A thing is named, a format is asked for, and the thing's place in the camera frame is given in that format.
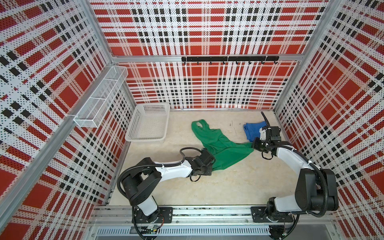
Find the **blue tank top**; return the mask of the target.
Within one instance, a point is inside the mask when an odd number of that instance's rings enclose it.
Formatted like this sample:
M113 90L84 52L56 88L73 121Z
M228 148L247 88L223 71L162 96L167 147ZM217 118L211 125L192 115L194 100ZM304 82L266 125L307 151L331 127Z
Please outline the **blue tank top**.
M259 138L261 136L260 129L265 126L265 121L260 123L246 123L245 125L243 125L247 140L249 142L253 142L255 138Z

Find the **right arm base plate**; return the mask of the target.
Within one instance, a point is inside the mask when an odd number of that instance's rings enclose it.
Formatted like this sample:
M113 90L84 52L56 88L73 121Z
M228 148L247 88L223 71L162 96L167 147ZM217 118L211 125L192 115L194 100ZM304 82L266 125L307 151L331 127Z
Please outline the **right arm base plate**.
M268 210L266 206L251 207L251 216L254 223L293 223L290 213L281 213Z

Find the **green tank top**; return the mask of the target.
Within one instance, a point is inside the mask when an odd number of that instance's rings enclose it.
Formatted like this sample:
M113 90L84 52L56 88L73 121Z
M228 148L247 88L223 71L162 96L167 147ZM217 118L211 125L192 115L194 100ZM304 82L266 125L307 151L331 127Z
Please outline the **green tank top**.
M213 164L213 171L225 170L254 151L251 143L234 143L220 129L211 129L205 120L192 122L191 129L197 139L214 156L216 161Z

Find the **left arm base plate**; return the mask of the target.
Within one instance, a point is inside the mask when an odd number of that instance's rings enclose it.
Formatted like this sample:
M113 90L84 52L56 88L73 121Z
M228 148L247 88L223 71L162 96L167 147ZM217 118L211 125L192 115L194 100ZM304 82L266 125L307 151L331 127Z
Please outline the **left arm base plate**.
M172 207L159 207L149 216L146 216L144 212L138 207L134 208L134 216L132 222L136 224L169 224L173 219L173 210Z

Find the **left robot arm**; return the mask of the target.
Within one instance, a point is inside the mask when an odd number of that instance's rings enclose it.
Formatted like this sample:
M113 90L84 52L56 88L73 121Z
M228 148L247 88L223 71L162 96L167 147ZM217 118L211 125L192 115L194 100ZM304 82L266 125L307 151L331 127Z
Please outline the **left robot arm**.
M119 175L118 191L144 216L157 215L160 208L152 193L160 182L212 175L216 159L207 149L186 147L180 150L180 154L180 161L169 163L154 162L151 158L142 159Z

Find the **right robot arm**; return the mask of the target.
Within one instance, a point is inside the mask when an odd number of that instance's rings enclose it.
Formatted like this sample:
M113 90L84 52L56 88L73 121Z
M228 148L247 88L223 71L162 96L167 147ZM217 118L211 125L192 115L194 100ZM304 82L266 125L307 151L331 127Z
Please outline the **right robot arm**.
M312 160L282 141L279 127L260 128L260 135L253 141L253 149L271 154L286 163L297 175L297 185L292 195L270 198L267 215L283 213L309 214L322 217L326 212L339 208L336 175L332 170L318 167Z

